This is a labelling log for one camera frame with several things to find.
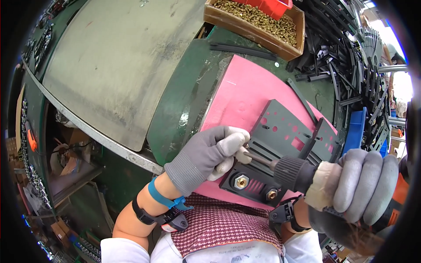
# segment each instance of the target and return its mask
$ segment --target wrist strap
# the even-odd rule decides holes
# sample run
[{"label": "wrist strap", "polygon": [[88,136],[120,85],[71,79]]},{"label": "wrist strap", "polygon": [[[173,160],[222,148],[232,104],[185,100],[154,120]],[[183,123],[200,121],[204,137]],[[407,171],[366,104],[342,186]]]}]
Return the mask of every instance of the wrist strap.
[{"label": "wrist strap", "polygon": [[184,205],[184,202],[186,201],[184,196],[180,196],[174,201],[171,201],[170,199],[165,198],[163,195],[161,195],[158,192],[158,190],[155,188],[155,179],[156,177],[154,177],[148,185],[149,193],[151,194],[152,198],[155,199],[155,201],[168,207],[168,209],[171,209],[172,207],[176,207],[178,210],[186,211],[193,208],[192,206],[186,207]]}]

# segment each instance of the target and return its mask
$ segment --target hand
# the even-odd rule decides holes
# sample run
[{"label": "hand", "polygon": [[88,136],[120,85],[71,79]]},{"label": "hand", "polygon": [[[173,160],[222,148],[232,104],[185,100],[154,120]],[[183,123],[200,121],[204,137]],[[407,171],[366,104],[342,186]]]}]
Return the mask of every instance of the hand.
[{"label": "hand", "polygon": [[351,149],[339,159],[343,167],[333,208],[346,212],[349,222],[361,217],[369,226],[380,219],[392,199],[399,167],[395,156],[384,158],[376,151]]},{"label": "hand", "polygon": [[171,182],[182,195],[189,196],[207,178],[216,180],[234,164],[251,158],[241,154],[250,140],[248,131],[231,126],[217,126],[193,135],[172,162],[164,165]]}]

